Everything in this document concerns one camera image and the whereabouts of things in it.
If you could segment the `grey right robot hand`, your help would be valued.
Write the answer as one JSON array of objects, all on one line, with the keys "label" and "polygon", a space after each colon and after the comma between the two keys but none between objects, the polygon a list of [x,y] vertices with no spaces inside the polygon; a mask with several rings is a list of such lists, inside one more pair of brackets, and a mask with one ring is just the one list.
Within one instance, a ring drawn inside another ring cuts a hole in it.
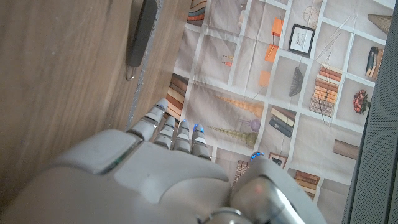
[{"label": "grey right robot hand", "polygon": [[200,124],[162,119],[159,100],[130,130],[102,131],[59,155],[2,212],[2,223],[324,223],[263,153],[231,184]]}]

